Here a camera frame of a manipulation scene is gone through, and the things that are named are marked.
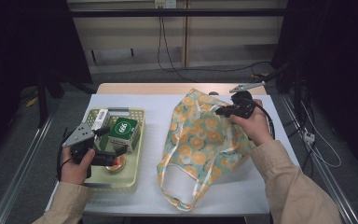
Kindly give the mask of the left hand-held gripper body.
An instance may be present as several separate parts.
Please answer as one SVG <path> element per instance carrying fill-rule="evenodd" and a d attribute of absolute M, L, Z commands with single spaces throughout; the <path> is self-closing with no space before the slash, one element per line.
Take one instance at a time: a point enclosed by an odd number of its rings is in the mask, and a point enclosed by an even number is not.
<path fill-rule="evenodd" d="M 82 122 L 74 131 L 64 140 L 63 147 L 71 148 L 71 156 L 76 164 L 81 163 L 83 157 L 89 149 L 95 150 L 95 156 L 88 167 L 87 178 L 91 177 L 91 166 L 112 166 L 116 153 L 109 151 L 101 151 L 95 146 L 94 137 L 97 136 L 91 127 Z"/>

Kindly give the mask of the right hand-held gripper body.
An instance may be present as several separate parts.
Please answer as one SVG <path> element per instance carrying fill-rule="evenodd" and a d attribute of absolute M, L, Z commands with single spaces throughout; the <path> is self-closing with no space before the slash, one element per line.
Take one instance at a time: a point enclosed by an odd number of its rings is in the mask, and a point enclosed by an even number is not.
<path fill-rule="evenodd" d="M 264 83 L 239 84 L 237 87 L 230 90 L 229 92 L 232 93 L 231 101 L 233 102 L 233 105 L 227 105 L 227 107 L 230 109 L 231 115 L 248 119 L 252 116 L 256 107 L 259 107 L 264 113 L 266 113 L 264 108 L 258 105 L 253 100 L 252 94 L 248 92 L 249 89 L 263 85 Z"/>

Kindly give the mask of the tall white green box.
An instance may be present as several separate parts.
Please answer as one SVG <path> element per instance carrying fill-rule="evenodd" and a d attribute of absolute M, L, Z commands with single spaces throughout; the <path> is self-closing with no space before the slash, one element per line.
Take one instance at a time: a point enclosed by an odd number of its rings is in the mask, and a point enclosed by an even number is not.
<path fill-rule="evenodd" d="M 92 109 L 89 112 L 89 125 L 93 131 L 97 131 L 108 124 L 110 115 L 107 108 Z M 99 150 L 104 149 L 102 145 L 103 138 L 101 136 L 95 136 L 95 145 Z"/>

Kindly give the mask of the small round tin red label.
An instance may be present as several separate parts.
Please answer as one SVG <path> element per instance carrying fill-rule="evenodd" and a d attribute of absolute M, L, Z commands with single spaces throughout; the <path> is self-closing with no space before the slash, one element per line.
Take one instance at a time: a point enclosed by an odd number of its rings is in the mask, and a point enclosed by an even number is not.
<path fill-rule="evenodd" d="M 118 156 L 112 166 L 106 166 L 105 170 L 109 173 L 115 174 L 120 172 L 126 165 L 125 156 Z"/>

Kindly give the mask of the square green white box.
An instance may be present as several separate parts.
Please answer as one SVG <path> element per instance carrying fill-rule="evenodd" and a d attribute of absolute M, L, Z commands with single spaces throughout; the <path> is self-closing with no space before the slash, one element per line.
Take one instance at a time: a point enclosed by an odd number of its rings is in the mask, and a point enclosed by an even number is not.
<path fill-rule="evenodd" d="M 127 146 L 127 151 L 133 153 L 140 138 L 140 123 L 136 119 L 118 118 L 108 136 L 114 149 Z"/>

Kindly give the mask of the pale yellow plastic basket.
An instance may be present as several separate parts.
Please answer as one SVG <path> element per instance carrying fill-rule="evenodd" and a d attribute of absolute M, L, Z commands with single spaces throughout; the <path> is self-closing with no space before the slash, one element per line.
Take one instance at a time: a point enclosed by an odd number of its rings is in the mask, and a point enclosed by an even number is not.
<path fill-rule="evenodd" d="M 84 121 L 90 126 L 89 112 L 85 115 Z M 105 170 L 106 166 L 91 166 L 91 177 L 87 178 L 85 185 L 96 190 L 109 190 L 116 192 L 134 192 L 137 189 L 137 176 L 139 170 L 139 162 L 142 155 L 143 132 L 145 127 L 145 110 L 142 108 L 127 108 L 127 107 L 110 107 L 107 108 L 110 120 L 106 126 L 113 128 L 118 118 L 136 119 L 140 123 L 140 138 L 137 147 L 133 153 L 126 152 L 124 154 L 126 159 L 125 167 L 118 173 L 112 174 Z M 109 134 L 102 136 L 104 149 L 102 151 L 113 152 L 113 144 L 109 142 Z"/>

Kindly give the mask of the orange print cloth bag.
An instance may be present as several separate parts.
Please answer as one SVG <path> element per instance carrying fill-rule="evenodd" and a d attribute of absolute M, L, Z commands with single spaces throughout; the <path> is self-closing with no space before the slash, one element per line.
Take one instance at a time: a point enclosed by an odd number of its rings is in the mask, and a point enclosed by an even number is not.
<path fill-rule="evenodd" d="M 245 161 L 255 144 L 243 129 L 216 114 L 226 103 L 192 89 L 172 112 L 172 121 L 157 165 L 163 196 L 177 209 L 189 211 L 207 192 L 213 181 Z M 164 180 L 177 168 L 195 181 L 191 199 L 163 188 Z"/>

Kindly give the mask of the person's right hand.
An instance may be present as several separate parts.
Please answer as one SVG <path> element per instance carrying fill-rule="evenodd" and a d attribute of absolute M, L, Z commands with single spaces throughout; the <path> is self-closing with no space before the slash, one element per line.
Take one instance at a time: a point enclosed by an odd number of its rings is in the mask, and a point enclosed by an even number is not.
<path fill-rule="evenodd" d="M 231 115 L 229 119 L 240 125 L 257 147 L 273 140 L 269 132 L 268 119 L 259 107 L 255 108 L 252 116 L 248 119 L 235 115 Z"/>

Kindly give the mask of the person's left hand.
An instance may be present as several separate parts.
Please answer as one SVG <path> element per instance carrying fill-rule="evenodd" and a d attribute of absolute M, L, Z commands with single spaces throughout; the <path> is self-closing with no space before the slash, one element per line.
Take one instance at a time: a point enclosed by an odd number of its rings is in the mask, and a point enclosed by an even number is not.
<path fill-rule="evenodd" d="M 83 185 L 86 178 L 88 167 L 95 156 L 95 150 L 89 149 L 83 157 L 81 163 L 74 163 L 71 156 L 71 148 L 62 149 L 62 173 L 61 181 L 71 184 Z"/>

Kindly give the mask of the black metal stand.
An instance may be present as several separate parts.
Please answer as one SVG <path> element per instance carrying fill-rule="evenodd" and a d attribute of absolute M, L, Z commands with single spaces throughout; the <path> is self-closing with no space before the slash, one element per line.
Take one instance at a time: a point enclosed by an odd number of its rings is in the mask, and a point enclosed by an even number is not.
<path fill-rule="evenodd" d="M 47 122 L 49 116 L 46 91 L 48 91 L 53 98 L 62 98 L 64 95 L 64 90 L 61 86 L 62 83 L 69 83 L 71 86 L 87 94 L 94 94 L 97 92 L 86 84 L 75 81 L 73 78 L 67 76 L 57 73 L 50 74 L 48 72 L 39 73 L 36 76 L 37 96 L 39 101 L 39 128 Z"/>

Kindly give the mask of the dark curtain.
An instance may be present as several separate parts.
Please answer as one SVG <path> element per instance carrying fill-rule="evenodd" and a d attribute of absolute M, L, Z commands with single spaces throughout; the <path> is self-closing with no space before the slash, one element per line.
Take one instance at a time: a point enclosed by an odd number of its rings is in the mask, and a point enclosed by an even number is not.
<path fill-rule="evenodd" d="M 358 0 L 288 0 L 272 66 L 290 63 L 358 160 Z"/>
<path fill-rule="evenodd" d="M 0 0 L 0 140 L 21 91 L 42 82 L 61 95 L 61 82 L 92 78 L 67 0 Z"/>

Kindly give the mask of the metal floor rail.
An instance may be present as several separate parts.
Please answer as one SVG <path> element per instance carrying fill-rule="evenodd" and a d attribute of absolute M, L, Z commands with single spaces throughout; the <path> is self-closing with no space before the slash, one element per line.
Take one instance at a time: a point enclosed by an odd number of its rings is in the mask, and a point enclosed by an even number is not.
<path fill-rule="evenodd" d="M 7 190 L 5 191 L 2 199 L 0 200 L 0 224 L 6 224 L 9 213 L 12 210 L 14 203 L 19 197 L 21 188 L 25 181 L 25 177 L 30 172 L 31 166 L 34 162 L 36 154 L 41 148 L 43 141 L 49 131 L 54 115 L 50 115 L 44 124 L 37 129 L 34 139 L 29 145 L 24 158 L 21 161 L 21 165 L 14 174 Z"/>
<path fill-rule="evenodd" d="M 283 96 L 282 103 L 292 119 L 292 123 L 296 127 L 296 132 L 305 145 L 307 154 L 313 161 L 313 167 L 319 172 L 330 196 L 335 201 L 343 222 L 345 224 L 358 224 L 358 216 L 356 216 L 348 197 L 331 172 L 331 168 L 337 168 L 337 165 L 327 162 L 321 155 L 319 149 L 316 146 L 313 147 L 306 139 L 306 135 L 308 134 L 307 128 L 300 125 L 299 119 L 295 114 L 295 106 L 290 101 L 290 98 Z"/>

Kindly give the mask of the white wall socket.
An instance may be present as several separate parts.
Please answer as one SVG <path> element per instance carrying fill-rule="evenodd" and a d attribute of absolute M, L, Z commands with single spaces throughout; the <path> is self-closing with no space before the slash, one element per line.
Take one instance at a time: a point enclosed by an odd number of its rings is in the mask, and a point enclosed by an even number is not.
<path fill-rule="evenodd" d="M 155 0 L 155 8 L 176 8 L 176 0 Z"/>

